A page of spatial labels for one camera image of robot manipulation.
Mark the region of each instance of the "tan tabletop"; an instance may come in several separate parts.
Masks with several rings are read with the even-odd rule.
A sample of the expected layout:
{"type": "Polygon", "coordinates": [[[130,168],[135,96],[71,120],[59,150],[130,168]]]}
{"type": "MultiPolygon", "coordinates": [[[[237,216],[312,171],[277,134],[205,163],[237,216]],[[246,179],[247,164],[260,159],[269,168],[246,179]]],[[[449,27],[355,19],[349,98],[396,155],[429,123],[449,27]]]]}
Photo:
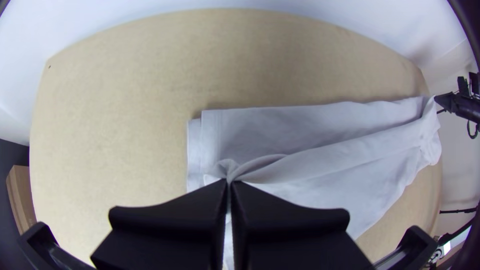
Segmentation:
{"type": "MultiPolygon", "coordinates": [[[[428,94],[385,46],[290,14],[206,9],[95,34],[45,66],[30,136],[36,216],[90,262],[113,206],[186,192],[186,125],[205,109],[398,100],[428,94]]],[[[405,230],[431,232],[441,166],[425,168],[357,243],[375,261],[405,230]]]]}

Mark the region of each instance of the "white backdrop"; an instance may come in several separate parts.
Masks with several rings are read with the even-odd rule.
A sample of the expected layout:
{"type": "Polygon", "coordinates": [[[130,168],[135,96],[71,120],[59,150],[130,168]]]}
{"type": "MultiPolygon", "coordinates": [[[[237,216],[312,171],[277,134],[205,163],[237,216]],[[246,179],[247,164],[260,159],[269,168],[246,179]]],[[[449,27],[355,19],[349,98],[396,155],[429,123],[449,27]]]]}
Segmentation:
{"type": "Polygon", "coordinates": [[[327,21],[374,39],[421,68],[466,38],[446,0],[11,0],[0,17],[0,138],[29,144],[44,64],[65,47],[143,17],[219,7],[327,21]]]}

